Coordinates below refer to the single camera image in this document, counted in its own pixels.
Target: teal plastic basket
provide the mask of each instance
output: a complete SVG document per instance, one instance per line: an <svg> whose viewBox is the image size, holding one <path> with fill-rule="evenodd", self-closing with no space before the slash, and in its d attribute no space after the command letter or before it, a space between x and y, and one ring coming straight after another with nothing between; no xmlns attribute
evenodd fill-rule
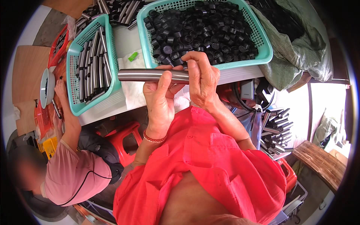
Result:
<svg viewBox="0 0 360 225"><path fill-rule="evenodd" d="M185 10L191 6L194 6L197 1L198 0L178 0L178 1L159 0L144 6L142 10L140 10L140 12L136 17L137 18L136 20L138 23L141 49L143 51L146 68L155 68L159 65L156 59L154 59L152 56L153 46L151 45L151 34L148 31L148 29L146 29L144 23L144 18L148 16L149 11L154 9L157 12L162 13L163 11L168 9ZM243 0L231 0L229 2L238 4L239 10L243 11L243 15L245 17L246 22L249 23L251 29L253 30L250 39L255 43L255 47L258 48L259 54L256 56L255 59L224 63L224 64L215 65L215 67L218 68L219 70L223 70L223 69L231 69L235 67L266 64L270 62L271 59L273 58L273 48L264 31L264 28L260 24L255 13L251 10L249 5Z"/></svg>
<svg viewBox="0 0 360 225"><path fill-rule="evenodd" d="M105 27L106 44L108 47L108 56L111 70L111 85L108 91L102 96L94 99L89 104L80 102L79 99L79 79L76 77L76 65L79 59L80 51L85 42L92 40L100 26ZM71 111L79 116L94 105L103 101L113 92L121 88L121 82L117 78L119 65L117 63L117 54L115 49L115 40L112 27L109 23L109 16L104 14L94 19L71 43L66 56L66 81Z"/></svg>

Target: yellow plastic crate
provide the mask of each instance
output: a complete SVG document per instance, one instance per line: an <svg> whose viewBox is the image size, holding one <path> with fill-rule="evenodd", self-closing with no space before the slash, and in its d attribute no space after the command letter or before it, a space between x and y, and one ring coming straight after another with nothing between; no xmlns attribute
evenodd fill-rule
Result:
<svg viewBox="0 0 360 225"><path fill-rule="evenodd" d="M46 152L48 159L51 159L55 154L56 147L58 146L58 140L56 137L49 138L42 144L38 144L38 146L40 152Z"/></svg>

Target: hand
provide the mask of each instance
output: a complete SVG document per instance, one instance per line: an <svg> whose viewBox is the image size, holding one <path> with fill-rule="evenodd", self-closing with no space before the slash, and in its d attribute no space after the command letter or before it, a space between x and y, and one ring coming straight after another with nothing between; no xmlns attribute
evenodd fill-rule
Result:
<svg viewBox="0 0 360 225"><path fill-rule="evenodd" d="M60 99L67 98L67 89L64 80L57 80L54 90Z"/></svg>
<svg viewBox="0 0 360 225"><path fill-rule="evenodd" d="M183 66L172 68L171 65L162 65L156 68L182 70ZM185 85L172 84L171 76L170 71L165 71L158 83L145 82L144 84L143 93L149 112L149 125L146 129L146 135L149 138L164 138L174 119L174 95Z"/></svg>
<svg viewBox="0 0 360 225"><path fill-rule="evenodd" d="M62 111L61 109L59 109L59 113L60 115L62 116ZM54 109L54 114L53 114L53 124L54 124L54 127L59 129L60 131L62 131L62 126L63 126L63 120L62 119L59 119L58 115L56 114L56 111Z"/></svg>
<svg viewBox="0 0 360 225"><path fill-rule="evenodd" d="M188 62L190 99L207 111L215 107L220 102L216 93L219 69L210 65L204 52L189 51L182 60Z"/></svg>

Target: gray device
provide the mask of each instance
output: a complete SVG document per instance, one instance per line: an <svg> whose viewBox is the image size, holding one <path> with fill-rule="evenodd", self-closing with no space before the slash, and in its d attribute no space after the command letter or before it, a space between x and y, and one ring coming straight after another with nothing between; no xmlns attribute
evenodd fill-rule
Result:
<svg viewBox="0 0 360 225"><path fill-rule="evenodd" d="M254 79L240 81L240 98L254 100Z"/></svg>

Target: red beaded bracelet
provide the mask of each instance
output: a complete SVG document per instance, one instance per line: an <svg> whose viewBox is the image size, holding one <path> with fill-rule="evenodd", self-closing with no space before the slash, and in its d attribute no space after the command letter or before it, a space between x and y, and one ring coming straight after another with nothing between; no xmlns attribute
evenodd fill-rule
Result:
<svg viewBox="0 0 360 225"><path fill-rule="evenodd" d="M146 135L146 129L144 130L144 133L143 133L143 136L146 140L150 141L150 142L155 142L155 143L160 143L160 142L163 142L167 139L167 134L164 138L162 139L152 139L152 138L149 138L147 135Z"/></svg>

